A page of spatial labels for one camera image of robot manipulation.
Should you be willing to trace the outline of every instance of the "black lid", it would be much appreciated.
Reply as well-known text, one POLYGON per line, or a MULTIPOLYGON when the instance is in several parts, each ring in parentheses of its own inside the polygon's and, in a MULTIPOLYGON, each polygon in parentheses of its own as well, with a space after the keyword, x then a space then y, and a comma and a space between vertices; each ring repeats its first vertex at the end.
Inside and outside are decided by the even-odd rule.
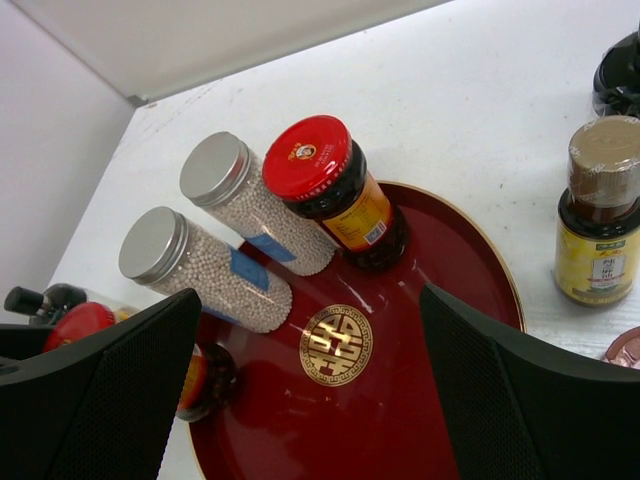
POLYGON ((44 295, 28 288, 14 287, 4 299, 4 309, 7 312, 35 315, 44 302, 44 295))

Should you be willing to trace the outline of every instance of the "brown lid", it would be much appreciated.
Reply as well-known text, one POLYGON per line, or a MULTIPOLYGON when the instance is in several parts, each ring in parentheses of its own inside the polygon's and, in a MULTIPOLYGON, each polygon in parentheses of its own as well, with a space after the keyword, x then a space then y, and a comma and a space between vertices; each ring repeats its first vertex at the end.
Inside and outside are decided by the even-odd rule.
POLYGON ((596 207, 632 203, 640 195, 640 119, 604 117, 569 142, 569 189, 596 207))
POLYGON ((640 327, 620 335, 605 353, 604 361, 640 370, 640 327))

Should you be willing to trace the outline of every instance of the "brown jar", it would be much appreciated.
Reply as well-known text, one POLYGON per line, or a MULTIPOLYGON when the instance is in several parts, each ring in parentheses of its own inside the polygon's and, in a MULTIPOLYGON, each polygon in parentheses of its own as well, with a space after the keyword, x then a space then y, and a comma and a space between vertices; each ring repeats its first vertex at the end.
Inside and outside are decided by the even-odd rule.
POLYGON ((569 143, 558 203, 555 281, 572 300, 604 306, 633 288, 640 260, 640 120, 601 118, 569 143))
POLYGON ((318 115, 287 129, 269 149, 262 178, 289 210, 314 220, 352 264, 385 270, 404 252, 404 216, 367 171, 364 153, 337 118, 318 115))
POLYGON ((176 417, 197 422, 226 405, 236 378, 231 354, 220 345, 195 345, 176 417))

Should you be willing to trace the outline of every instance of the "white tabletop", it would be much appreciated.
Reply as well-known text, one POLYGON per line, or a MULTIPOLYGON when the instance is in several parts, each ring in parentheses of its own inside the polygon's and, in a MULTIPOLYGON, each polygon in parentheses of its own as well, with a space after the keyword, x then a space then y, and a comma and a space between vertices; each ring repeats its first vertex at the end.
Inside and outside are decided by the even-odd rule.
MULTIPOLYGON (((568 141, 593 118, 593 72, 638 13, 634 0, 456 0, 141 108, 52 281, 137 307, 159 300, 117 267, 145 211, 168 205, 239 243, 180 194, 196 144, 228 130, 264 154, 293 122, 327 113, 376 178, 430 190, 475 219, 511 269, 530 334, 600 357, 640 324, 640 289, 605 310, 563 298, 551 277, 556 205, 568 141)), ((161 478, 200 478, 181 424, 161 478)))

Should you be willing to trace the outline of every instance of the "logo on lid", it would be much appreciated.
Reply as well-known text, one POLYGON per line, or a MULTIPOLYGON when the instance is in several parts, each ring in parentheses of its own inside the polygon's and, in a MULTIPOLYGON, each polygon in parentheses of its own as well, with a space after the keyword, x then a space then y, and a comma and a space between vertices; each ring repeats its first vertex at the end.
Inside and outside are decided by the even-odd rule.
POLYGON ((309 160, 316 154, 317 148, 315 145, 306 144, 303 145, 301 143, 296 143, 293 146, 293 150, 289 154, 289 161, 293 161, 295 159, 298 160, 309 160))
POLYGON ((373 331, 359 310, 331 305, 316 313, 300 338, 300 362, 315 382, 345 385, 360 375, 373 352, 373 331))

